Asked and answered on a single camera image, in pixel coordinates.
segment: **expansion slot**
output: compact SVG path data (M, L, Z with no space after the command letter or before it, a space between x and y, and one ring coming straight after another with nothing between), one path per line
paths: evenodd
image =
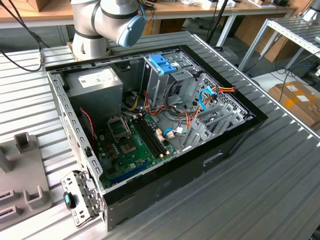
M158 141L156 136L153 134L152 130L148 124L142 119L138 118L132 121L133 126L139 132L142 140L145 142L147 147L152 152L152 155L157 159L163 157L166 154L166 150Z
M114 179L110 180L111 185L116 184L116 183L120 183L130 177L132 177L133 175L143 171L146 168L146 165L148 164L148 162L145 162L144 164L137 166L136 168L132 169L131 171L126 172L125 174L122 174L121 176L117 176Z

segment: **blue drive bay bracket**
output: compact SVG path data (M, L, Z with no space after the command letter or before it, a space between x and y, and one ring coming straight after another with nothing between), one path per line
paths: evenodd
M177 68L171 66L169 61L165 59L161 54L155 54L149 56L150 62L160 70L162 74L170 74L177 71Z

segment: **motherboard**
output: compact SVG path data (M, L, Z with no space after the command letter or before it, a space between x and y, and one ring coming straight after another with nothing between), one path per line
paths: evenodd
M130 119L111 118L96 132L97 155L103 168L100 181L106 188L177 154L159 130L149 114L140 114Z

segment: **green circuit board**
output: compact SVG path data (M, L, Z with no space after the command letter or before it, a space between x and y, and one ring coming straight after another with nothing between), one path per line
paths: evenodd
M98 158L103 169L103 173L100 176L100 181L106 188L109 188L118 182L122 182L125 179L130 178L145 169L155 166L156 164L161 163L177 154L176 149L170 143L167 141L164 141L164 143L158 141L163 146L166 153L161 157L154 156L152 151L148 148L147 144L141 137L139 131L135 128L133 121L133 119L127 119L126 121L130 129L131 136L123 137L118 141L114 140L107 125L97 131L99 138ZM147 114L143 117L143 121L145 121L147 127L156 137L156 129L158 126L152 117ZM126 150L124 150L124 146L126 146L127 149L132 147L135 150L131 149L132 151L125 153Z

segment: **blue pcie slot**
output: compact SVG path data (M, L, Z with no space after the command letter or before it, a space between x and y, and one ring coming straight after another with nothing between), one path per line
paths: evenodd
M136 168L132 169L131 171L128 171L125 174L122 174L121 176L117 176L116 178L110 180L111 185L116 184L116 183L120 183L120 182L132 177L133 175L136 175L137 173L143 171L146 168L147 164L148 164L148 162L146 161L144 164L137 166Z

